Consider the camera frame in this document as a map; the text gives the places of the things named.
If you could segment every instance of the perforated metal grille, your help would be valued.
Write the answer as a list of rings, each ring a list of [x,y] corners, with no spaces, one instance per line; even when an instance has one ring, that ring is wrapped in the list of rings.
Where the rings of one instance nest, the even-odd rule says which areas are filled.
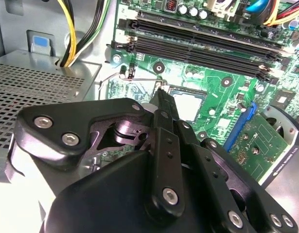
[[[71,101],[84,79],[0,65],[0,148],[7,149],[16,115],[23,107]]]

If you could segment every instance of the yellow wire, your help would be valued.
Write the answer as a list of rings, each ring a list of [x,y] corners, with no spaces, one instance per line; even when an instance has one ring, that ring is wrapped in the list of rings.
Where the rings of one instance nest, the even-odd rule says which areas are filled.
[[[271,12],[271,15],[269,16],[268,20],[264,23],[264,25],[267,25],[271,23],[272,21],[276,20],[277,14],[278,14],[278,8],[279,8],[280,0],[276,0],[274,10]]]
[[[281,18],[281,19],[278,19],[278,20],[275,20],[275,21],[271,22],[269,24],[269,26],[277,25],[277,24],[281,24],[281,23],[286,23],[288,21],[291,21],[291,20],[295,19],[297,16],[299,16],[299,10],[295,11],[294,13],[290,14],[287,17],[284,17],[284,18]]]
[[[68,26],[70,28],[70,54],[69,54],[68,59],[64,65],[64,67],[68,67],[68,65],[73,61],[75,54],[76,54],[76,46],[77,46],[76,32],[75,32],[75,27],[72,23],[71,16],[66,8],[66,5],[64,4],[64,2],[62,0],[57,0],[57,1],[61,5],[61,7],[64,11],[64,14],[65,14],[67,22],[68,22]]]

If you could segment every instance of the blue connector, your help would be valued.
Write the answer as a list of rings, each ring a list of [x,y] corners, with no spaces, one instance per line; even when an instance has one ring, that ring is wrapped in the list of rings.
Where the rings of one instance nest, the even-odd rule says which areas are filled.
[[[257,0],[252,5],[246,8],[246,11],[250,13],[258,13],[261,12],[267,6],[269,0]]]
[[[251,120],[252,117],[255,114],[255,111],[257,109],[256,103],[252,102],[252,106],[249,107],[244,113],[242,113],[233,127],[232,131],[229,134],[229,137],[227,138],[225,144],[224,144],[224,149],[229,152],[233,144],[235,143],[239,133],[243,129],[244,125],[248,120]]]

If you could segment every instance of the red wire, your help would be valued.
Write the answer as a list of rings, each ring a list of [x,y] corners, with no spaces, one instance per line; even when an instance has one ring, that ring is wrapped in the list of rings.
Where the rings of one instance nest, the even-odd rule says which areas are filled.
[[[291,10],[291,11],[284,12],[284,13],[282,13],[282,14],[279,14],[277,18],[283,18],[283,17],[285,17],[285,16],[287,16],[287,15],[290,15],[290,14],[292,14],[292,13],[298,11],[298,10],[299,10],[299,6],[296,7],[296,8],[294,8],[294,9]]]

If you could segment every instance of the black ram slot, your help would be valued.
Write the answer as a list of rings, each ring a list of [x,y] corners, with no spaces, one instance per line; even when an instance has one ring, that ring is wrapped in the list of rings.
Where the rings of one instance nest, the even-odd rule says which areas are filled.
[[[156,49],[164,50],[165,48],[167,48],[167,50],[175,51],[177,53],[183,53],[185,51],[187,55],[207,59],[209,61],[226,63],[228,65],[238,66],[239,61],[241,60],[242,67],[247,67],[247,68],[254,67],[255,69],[255,67],[258,67],[261,64],[260,62],[251,61],[249,59],[243,59],[236,56],[221,54],[209,50],[201,50],[196,47],[192,47],[192,46],[188,47],[182,44],[171,44],[160,40],[155,40],[155,43],[153,44],[152,38],[147,38],[143,36],[138,37],[137,44],[138,46],[144,45],[154,50]]]
[[[250,54],[252,56],[264,59],[276,59],[276,54],[267,49],[257,48],[247,44],[240,44],[238,42],[224,40],[205,34],[201,35],[190,31],[184,31],[174,27],[156,24],[153,22],[131,20],[130,26],[132,29],[135,28],[136,30],[141,32],[154,33],[157,35],[162,34],[171,38],[178,38],[187,42],[195,42],[202,46],[214,46],[221,49]]]
[[[171,44],[143,36],[139,36],[134,43],[135,52],[247,76],[254,77],[258,73],[266,75],[266,72],[260,70],[259,63],[250,62],[240,57],[222,55],[211,51],[202,51],[197,48],[189,48],[188,46]]]
[[[281,45],[275,42],[258,39],[240,33],[231,33],[208,25],[197,25],[195,22],[190,21],[189,19],[187,19],[187,21],[183,21],[178,18],[156,15],[145,11],[139,12],[137,19],[141,21],[153,22],[159,25],[170,26],[172,28],[178,28],[194,33],[206,34],[211,37],[218,37],[237,43],[248,44],[261,49],[267,49],[279,53],[282,52]]]
[[[152,55],[152,56],[156,56],[156,57],[161,57],[164,59],[170,59],[170,60],[175,60],[175,61],[179,61],[179,62],[183,62],[183,63],[188,63],[188,64],[195,65],[195,66],[203,66],[203,67],[217,69],[219,71],[225,71],[225,72],[229,72],[229,73],[246,75],[246,76],[250,76],[250,77],[255,77],[256,74],[258,73],[257,71],[253,72],[251,69],[249,71],[246,71],[246,70],[242,69],[241,67],[227,66],[226,64],[220,64],[220,63],[215,63],[215,62],[213,63],[213,62],[204,61],[201,59],[194,59],[194,58],[187,57],[185,55],[178,54],[176,52],[171,52],[171,51],[153,51],[153,50],[147,50],[146,48],[141,47],[141,48],[136,48],[136,52],[140,52],[140,53],[144,53],[144,54],[148,54],[148,55]]]

